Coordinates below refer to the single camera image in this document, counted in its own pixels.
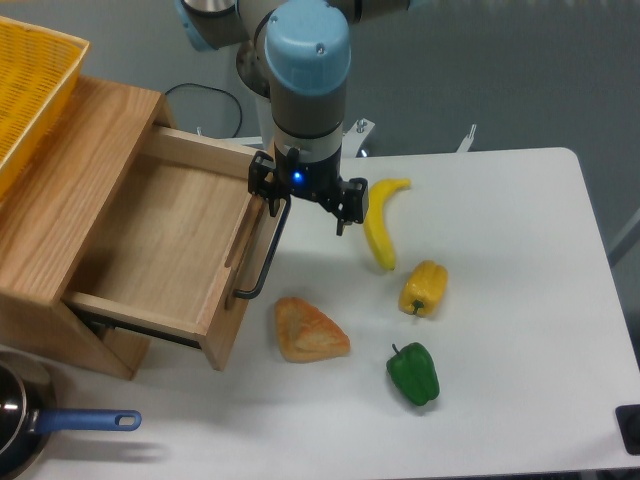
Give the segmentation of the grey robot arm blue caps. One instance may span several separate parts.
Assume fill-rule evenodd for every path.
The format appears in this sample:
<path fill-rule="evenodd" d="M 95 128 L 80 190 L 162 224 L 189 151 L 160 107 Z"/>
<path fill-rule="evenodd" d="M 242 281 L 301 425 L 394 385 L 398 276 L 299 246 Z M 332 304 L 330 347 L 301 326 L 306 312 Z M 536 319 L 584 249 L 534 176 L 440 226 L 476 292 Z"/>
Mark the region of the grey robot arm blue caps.
<path fill-rule="evenodd" d="M 179 1 L 195 49 L 249 43 L 267 85 L 273 154 L 259 152 L 248 190 L 270 212 L 292 196 L 315 202 L 337 228 L 363 223 L 367 182 L 340 176 L 351 26 L 408 11 L 414 1 Z"/>

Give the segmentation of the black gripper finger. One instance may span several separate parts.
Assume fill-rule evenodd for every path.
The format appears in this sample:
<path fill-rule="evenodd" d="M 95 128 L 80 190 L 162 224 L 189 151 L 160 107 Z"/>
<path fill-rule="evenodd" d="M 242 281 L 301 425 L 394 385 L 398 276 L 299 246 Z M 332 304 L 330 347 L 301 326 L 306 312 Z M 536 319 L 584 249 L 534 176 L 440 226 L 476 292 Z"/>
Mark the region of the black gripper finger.
<path fill-rule="evenodd" d="M 337 219 L 336 234 L 342 236 L 346 226 L 362 224 L 369 208 L 368 181 L 356 177 L 340 180 L 333 213 Z"/>
<path fill-rule="evenodd" d="M 264 151 L 258 150 L 249 165 L 248 192 L 268 204 L 271 217 L 277 215 L 280 201 L 285 198 L 285 188 L 278 176 L 275 160 Z"/>

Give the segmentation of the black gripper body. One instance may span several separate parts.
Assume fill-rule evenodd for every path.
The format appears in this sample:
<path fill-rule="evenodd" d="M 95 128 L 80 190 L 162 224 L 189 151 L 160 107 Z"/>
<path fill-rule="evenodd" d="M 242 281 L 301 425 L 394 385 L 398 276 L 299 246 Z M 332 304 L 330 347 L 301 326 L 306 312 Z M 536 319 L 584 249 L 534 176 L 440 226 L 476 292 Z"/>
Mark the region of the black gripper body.
<path fill-rule="evenodd" d="M 304 162 L 302 151 L 293 149 L 285 155 L 275 153 L 275 191 L 279 198 L 292 195 L 315 202 L 334 216 L 341 216 L 343 193 L 340 176 L 340 153 L 317 162 Z"/>

